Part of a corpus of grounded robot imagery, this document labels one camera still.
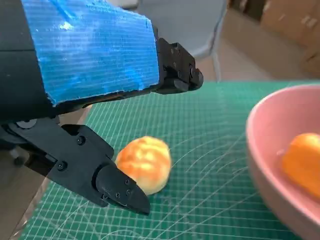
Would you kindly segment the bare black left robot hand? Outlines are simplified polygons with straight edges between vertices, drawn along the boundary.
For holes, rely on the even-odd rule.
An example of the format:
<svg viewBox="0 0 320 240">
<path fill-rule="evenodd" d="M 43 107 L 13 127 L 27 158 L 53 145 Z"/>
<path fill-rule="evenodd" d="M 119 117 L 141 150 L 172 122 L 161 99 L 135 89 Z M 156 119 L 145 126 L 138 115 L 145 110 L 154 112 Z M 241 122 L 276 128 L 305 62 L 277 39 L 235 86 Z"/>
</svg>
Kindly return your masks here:
<svg viewBox="0 0 320 240">
<path fill-rule="evenodd" d="M 113 148 L 86 125 L 60 125 L 59 116 L 203 82 L 191 54 L 138 13 L 104 0 L 0 3 L 0 143 L 21 147 L 26 167 L 100 207 L 150 213 Z"/>
</svg>

